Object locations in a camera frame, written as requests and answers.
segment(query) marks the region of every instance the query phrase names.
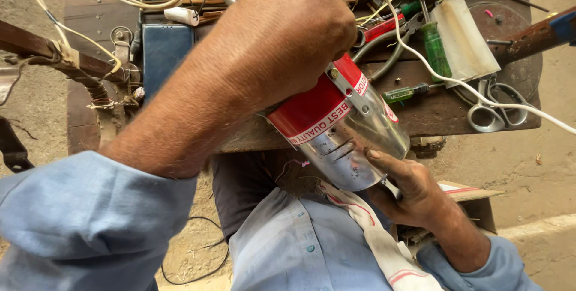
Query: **rusty metal bar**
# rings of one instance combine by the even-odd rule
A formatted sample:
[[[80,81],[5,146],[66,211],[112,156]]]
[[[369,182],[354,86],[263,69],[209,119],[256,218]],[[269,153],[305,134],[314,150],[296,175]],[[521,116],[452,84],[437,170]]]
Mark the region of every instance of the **rusty metal bar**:
[[[513,42],[508,47],[490,46],[500,65],[576,41],[576,6],[500,40]]]
[[[42,56],[52,58],[54,52],[48,44],[50,40],[36,36],[24,29],[10,23],[0,21],[0,50],[16,53],[22,57]],[[113,66],[94,57],[80,53],[80,69],[93,77],[102,78],[112,70]],[[107,80],[111,82],[124,82],[126,75],[122,70],[111,74]]]

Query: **scissors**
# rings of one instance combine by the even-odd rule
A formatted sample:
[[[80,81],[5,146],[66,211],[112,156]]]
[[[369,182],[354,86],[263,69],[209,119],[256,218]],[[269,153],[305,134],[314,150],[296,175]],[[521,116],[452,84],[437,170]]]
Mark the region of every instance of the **scissors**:
[[[516,91],[516,89],[514,89],[510,85],[504,83],[498,83],[496,81],[495,73],[490,75],[489,79],[480,79],[478,82],[478,92],[484,97],[487,94],[488,99],[494,103],[500,103],[498,101],[498,95],[497,95],[499,91],[502,91],[517,104],[523,104],[532,107],[532,105],[526,102],[526,99],[524,99],[522,94]],[[487,113],[490,116],[491,121],[488,125],[479,125],[474,122],[472,116],[475,112],[478,112],[480,110],[481,112]],[[470,123],[472,128],[474,128],[476,131],[480,133],[494,133],[504,128],[512,128],[516,127],[517,125],[522,125],[522,123],[526,121],[527,117],[528,117],[527,110],[518,109],[518,120],[512,122],[508,118],[506,109],[490,106],[482,102],[482,100],[479,98],[478,103],[472,106],[470,111],[468,111],[468,122]]]

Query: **ground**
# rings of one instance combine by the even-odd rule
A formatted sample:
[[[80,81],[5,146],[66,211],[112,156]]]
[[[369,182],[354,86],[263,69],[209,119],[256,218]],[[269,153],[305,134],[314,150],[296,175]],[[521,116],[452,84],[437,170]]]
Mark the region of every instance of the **ground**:
[[[63,18],[63,0],[45,0],[51,12]],[[551,11],[563,11],[576,0],[532,0]],[[57,38],[54,27],[33,0],[0,0],[0,20],[10,22],[33,33]],[[533,21],[547,16],[532,9]],[[573,56],[576,48],[567,45],[544,53],[544,69],[540,82],[540,98],[544,111],[576,125],[576,86],[573,77]],[[30,160],[46,164],[65,157],[66,149],[66,80],[46,67],[26,67],[8,103],[0,107],[0,115],[13,119],[25,128],[16,129],[28,148]],[[543,121],[536,130],[481,135],[451,136],[438,158],[422,161],[438,180],[449,180],[475,187],[505,190],[505,196],[492,199],[493,212],[501,234],[509,236],[518,246],[526,263],[526,272],[545,290],[572,290],[570,273],[576,269],[576,228],[570,219],[561,225],[548,225],[547,218],[573,218],[576,213],[576,139],[558,127]],[[542,155],[537,165],[536,155]],[[10,172],[0,165],[0,175]],[[198,193],[191,215],[215,221],[211,179],[204,173],[198,181]],[[559,230],[535,227],[562,227]],[[211,271],[226,255],[227,246],[220,244],[201,249],[219,241],[220,231],[211,223],[193,220],[170,243],[165,271],[174,282],[186,281]],[[0,244],[0,250],[6,246]],[[169,287],[161,274],[156,276],[162,289],[222,290],[230,283],[230,260],[210,278],[183,287]]]

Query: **man's right hand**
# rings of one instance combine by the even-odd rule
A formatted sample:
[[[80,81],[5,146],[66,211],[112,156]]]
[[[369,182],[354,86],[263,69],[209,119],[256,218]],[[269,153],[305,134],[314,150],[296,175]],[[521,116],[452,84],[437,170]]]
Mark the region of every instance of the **man's right hand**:
[[[344,0],[238,0],[194,53],[238,68],[230,85],[264,108],[313,88],[356,34]]]

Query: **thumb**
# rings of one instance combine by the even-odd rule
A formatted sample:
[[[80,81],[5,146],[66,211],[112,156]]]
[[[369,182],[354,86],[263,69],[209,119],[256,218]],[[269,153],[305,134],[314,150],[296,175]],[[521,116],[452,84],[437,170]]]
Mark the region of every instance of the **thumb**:
[[[408,181],[414,177],[414,172],[410,165],[388,154],[376,150],[369,150],[366,153],[366,158],[372,165],[388,174],[395,179],[396,182]]]

